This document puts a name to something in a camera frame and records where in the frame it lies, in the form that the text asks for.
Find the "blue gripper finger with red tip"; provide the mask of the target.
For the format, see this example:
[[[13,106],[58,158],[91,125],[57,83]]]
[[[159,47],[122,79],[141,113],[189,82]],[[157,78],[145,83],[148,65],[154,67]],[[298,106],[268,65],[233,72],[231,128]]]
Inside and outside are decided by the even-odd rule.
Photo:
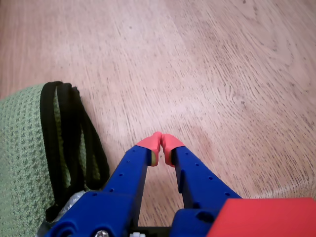
[[[184,208],[176,212],[169,236],[204,237],[229,198],[239,198],[182,142],[170,134],[161,137],[166,164],[176,171]]]
[[[126,237],[137,225],[148,166],[157,165],[161,132],[128,150],[101,191],[86,192],[48,237]]]

